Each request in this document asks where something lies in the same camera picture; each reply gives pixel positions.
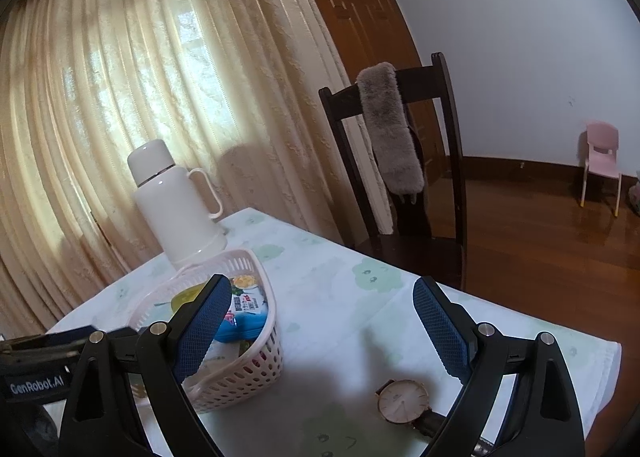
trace pink child chair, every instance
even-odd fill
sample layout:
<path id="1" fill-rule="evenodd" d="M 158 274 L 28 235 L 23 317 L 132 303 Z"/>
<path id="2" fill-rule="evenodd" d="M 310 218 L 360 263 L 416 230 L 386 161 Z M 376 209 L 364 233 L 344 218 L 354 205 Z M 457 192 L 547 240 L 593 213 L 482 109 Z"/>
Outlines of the pink child chair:
<path id="1" fill-rule="evenodd" d="M 605 122 L 587 123 L 587 144 L 589 155 L 584 164 L 584 179 L 582 180 L 582 199 L 580 206 L 584 206 L 584 192 L 587 190 L 587 174 L 618 179 L 618 198 L 616 199 L 615 217 L 618 216 L 620 206 L 620 187 L 622 174 L 618 170 L 616 155 L 618 153 L 618 129 Z"/>

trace watch face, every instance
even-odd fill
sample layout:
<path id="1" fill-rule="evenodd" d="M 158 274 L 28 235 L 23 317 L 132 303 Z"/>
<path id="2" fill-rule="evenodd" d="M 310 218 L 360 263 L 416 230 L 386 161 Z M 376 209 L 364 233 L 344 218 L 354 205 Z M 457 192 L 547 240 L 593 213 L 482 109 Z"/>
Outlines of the watch face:
<path id="1" fill-rule="evenodd" d="M 429 408 L 429 394 L 412 379 L 394 381 L 378 398 L 378 410 L 390 423 L 405 424 L 418 419 Z"/>

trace snack package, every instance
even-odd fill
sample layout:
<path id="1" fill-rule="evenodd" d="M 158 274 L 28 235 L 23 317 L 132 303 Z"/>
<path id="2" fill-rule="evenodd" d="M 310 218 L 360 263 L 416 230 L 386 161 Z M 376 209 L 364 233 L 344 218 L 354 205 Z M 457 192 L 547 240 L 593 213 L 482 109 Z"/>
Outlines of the snack package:
<path id="1" fill-rule="evenodd" d="M 262 288 L 251 275 L 231 278 L 231 307 L 215 340 L 234 342 L 255 340 L 267 322 L 269 307 Z"/>
<path id="2" fill-rule="evenodd" d="M 227 366 L 232 361 L 241 356 L 240 342 L 220 343 L 215 340 L 210 345 L 207 355 L 202 360 L 198 372 L 189 376 L 184 380 L 185 387 L 193 387 L 203 377 L 217 373 L 220 369 Z"/>

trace dining table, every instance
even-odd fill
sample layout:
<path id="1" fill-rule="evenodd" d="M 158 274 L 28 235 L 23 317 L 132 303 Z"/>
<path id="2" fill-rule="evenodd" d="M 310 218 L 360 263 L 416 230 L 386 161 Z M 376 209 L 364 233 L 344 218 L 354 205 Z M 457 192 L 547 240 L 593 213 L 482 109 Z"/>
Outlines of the dining table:
<path id="1" fill-rule="evenodd" d="M 376 391 L 390 379 L 423 384 L 434 411 L 446 415 L 461 389 L 447 374 L 414 310 L 418 275 L 356 253 L 255 209 L 220 221 L 228 247 L 252 250 L 273 287 L 282 343 L 280 379 L 230 408 L 200 414 L 226 457 L 418 457 L 428 441 L 409 426 L 385 421 Z M 143 298 L 176 274 L 164 254 L 112 283 L 50 332 L 92 325 L 111 331 L 130 323 Z M 555 336 L 574 384 L 586 437 L 611 400 L 622 347 L 614 341 L 501 307 L 441 286 L 475 322 L 503 334 Z M 494 441 L 514 376 L 505 376 L 482 436 Z M 60 429 L 64 402 L 47 405 Z M 153 411 L 138 408 L 153 452 L 172 455 Z"/>

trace wooden chair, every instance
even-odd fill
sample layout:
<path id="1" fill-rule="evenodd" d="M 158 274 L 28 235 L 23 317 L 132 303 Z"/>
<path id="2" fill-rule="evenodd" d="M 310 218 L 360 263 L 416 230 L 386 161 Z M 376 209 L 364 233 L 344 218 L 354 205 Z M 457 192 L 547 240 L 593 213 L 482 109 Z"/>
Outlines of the wooden chair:
<path id="1" fill-rule="evenodd" d="M 466 190 L 462 172 L 462 144 L 458 114 L 453 98 L 449 70 L 444 55 L 431 55 L 433 65 L 396 71 L 398 88 L 404 103 L 440 98 L 449 144 L 450 168 L 456 220 L 454 239 L 433 237 L 424 210 L 424 192 L 411 202 L 409 196 L 390 193 L 396 208 L 396 230 L 392 235 L 380 235 L 373 210 L 356 166 L 342 120 L 362 114 L 357 85 L 332 94 L 328 87 L 320 89 L 322 106 L 334 132 L 335 141 L 353 186 L 353 191 L 367 227 L 369 239 L 355 246 L 356 251 L 383 262 L 416 273 L 430 275 L 436 281 L 464 289 L 466 265 Z M 415 132 L 411 130 L 418 160 L 424 156 Z"/>

